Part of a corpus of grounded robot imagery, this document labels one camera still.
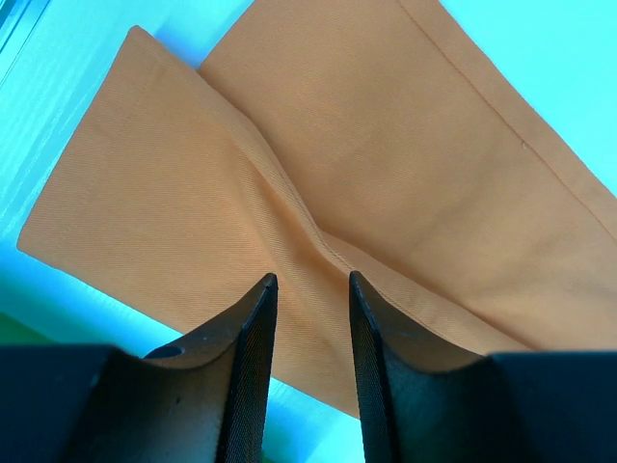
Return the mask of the orange trousers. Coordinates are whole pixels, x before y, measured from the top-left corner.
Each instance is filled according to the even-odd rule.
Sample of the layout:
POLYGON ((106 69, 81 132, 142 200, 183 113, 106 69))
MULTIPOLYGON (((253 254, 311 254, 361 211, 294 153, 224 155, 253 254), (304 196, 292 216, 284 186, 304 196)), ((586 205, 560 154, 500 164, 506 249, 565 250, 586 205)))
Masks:
POLYGON ((616 201, 436 1, 133 27, 20 251, 187 332, 279 279, 273 375, 356 415, 349 275, 477 354, 616 345, 616 201))

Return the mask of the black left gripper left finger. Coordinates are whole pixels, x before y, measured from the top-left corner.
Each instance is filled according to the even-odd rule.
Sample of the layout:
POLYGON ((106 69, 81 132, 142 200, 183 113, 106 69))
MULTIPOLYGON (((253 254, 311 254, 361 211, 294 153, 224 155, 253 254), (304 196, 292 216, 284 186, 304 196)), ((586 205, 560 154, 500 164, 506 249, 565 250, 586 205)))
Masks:
POLYGON ((105 344, 3 347, 2 460, 258 461, 277 306, 267 274, 142 358, 105 344))

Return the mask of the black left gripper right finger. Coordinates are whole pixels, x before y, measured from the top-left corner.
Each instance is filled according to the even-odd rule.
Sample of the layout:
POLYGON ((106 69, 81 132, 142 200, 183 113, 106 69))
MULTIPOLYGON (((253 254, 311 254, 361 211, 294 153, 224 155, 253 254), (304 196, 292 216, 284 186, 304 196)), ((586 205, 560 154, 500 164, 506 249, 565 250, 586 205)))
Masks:
POLYGON ((349 317, 369 462, 612 462, 616 355, 481 356, 422 327, 359 272, 349 317))

